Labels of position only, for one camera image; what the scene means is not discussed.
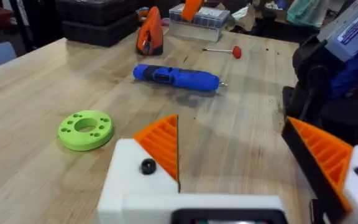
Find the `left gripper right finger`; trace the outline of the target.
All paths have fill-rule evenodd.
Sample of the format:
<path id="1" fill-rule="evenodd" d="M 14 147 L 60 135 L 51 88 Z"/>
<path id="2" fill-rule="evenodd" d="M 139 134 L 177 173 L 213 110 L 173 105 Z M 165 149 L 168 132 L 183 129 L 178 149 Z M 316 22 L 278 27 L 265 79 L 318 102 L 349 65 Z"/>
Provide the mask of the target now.
<path id="1" fill-rule="evenodd" d="M 316 196 L 311 223 L 358 223 L 358 145 L 290 116 L 282 138 Z"/>

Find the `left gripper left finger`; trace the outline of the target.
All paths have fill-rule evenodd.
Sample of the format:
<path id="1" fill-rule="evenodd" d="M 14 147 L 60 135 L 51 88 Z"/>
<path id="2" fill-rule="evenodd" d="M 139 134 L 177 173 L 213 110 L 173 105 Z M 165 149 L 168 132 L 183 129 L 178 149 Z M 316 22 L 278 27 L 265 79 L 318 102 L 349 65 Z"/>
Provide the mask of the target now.
<path id="1" fill-rule="evenodd" d="M 178 116 L 117 141 L 97 206 L 100 223 L 170 223 L 160 202 L 180 191 Z"/>

